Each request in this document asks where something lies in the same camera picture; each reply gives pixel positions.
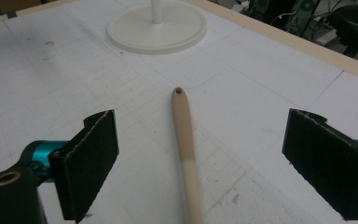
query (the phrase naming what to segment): black rubber pad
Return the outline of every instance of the black rubber pad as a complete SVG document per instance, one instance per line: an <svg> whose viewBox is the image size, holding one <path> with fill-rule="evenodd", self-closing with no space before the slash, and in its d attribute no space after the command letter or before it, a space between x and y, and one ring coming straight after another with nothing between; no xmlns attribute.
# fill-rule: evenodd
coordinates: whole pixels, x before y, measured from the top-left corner
<svg viewBox="0 0 358 224"><path fill-rule="evenodd" d="M80 133L48 158L63 217L76 223L89 211L118 155L113 110L84 123Z"/></svg>
<svg viewBox="0 0 358 224"><path fill-rule="evenodd" d="M358 220L358 142L326 122L291 109L282 153L345 220Z"/></svg>

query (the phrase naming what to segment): electronic equipment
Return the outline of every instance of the electronic equipment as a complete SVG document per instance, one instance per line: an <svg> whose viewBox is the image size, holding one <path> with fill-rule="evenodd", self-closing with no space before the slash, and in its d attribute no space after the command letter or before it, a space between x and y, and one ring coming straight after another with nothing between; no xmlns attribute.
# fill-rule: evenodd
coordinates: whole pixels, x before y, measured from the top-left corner
<svg viewBox="0 0 358 224"><path fill-rule="evenodd" d="M258 21L270 24L277 28L284 28L288 17L274 20L283 13L290 13L296 0L254 0L253 5L255 8L249 14Z"/></svg>
<svg viewBox="0 0 358 224"><path fill-rule="evenodd" d="M285 30L293 35L302 37L310 24L310 19L321 0L296 0L292 11L295 14L286 24Z"/></svg>

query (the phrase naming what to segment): round white base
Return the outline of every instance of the round white base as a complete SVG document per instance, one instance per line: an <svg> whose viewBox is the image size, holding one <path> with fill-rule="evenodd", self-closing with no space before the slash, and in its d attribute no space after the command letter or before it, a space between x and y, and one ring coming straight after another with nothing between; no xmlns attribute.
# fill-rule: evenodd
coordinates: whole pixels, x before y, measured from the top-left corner
<svg viewBox="0 0 358 224"><path fill-rule="evenodd" d="M151 6L129 8L107 25L113 43L138 54L167 54L188 49L206 33L206 20L195 8L181 3L162 3L162 23L153 23Z"/></svg>

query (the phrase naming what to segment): white pole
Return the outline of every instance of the white pole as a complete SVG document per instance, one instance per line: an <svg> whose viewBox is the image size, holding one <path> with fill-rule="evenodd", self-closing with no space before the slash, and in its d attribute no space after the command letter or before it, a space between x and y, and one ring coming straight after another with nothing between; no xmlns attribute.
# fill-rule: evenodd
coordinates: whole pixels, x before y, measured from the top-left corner
<svg viewBox="0 0 358 224"><path fill-rule="evenodd" d="M152 13L153 13L153 23L161 24L161 1L160 0L152 0Z"/></svg>

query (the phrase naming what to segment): wooden stick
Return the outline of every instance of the wooden stick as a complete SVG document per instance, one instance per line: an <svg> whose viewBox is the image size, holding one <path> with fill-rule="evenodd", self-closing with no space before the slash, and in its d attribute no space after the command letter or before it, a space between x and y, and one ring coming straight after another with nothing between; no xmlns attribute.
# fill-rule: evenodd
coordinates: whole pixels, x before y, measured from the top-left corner
<svg viewBox="0 0 358 224"><path fill-rule="evenodd" d="M185 182L189 223L203 224L200 182L194 156L190 107L185 91L180 87L175 88L172 92L172 116Z"/></svg>

